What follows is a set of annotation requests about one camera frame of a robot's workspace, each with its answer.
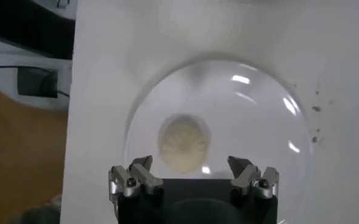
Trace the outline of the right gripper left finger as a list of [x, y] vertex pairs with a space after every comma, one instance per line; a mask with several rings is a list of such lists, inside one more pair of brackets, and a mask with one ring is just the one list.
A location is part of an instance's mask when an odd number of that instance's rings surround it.
[[108, 171], [109, 200], [117, 201], [120, 196], [134, 198], [144, 192], [161, 197], [164, 194], [163, 180], [153, 176], [151, 155], [134, 159], [129, 167], [113, 166]]

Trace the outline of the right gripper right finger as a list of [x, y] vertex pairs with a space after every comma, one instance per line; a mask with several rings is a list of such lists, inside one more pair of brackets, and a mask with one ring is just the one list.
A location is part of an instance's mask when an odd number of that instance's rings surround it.
[[278, 197], [279, 173], [276, 168], [267, 167], [263, 173], [248, 159], [228, 156], [227, 162], [234, 179], [230, 181], [240, 196], [253, 192], [257, 198], [270, 199]]

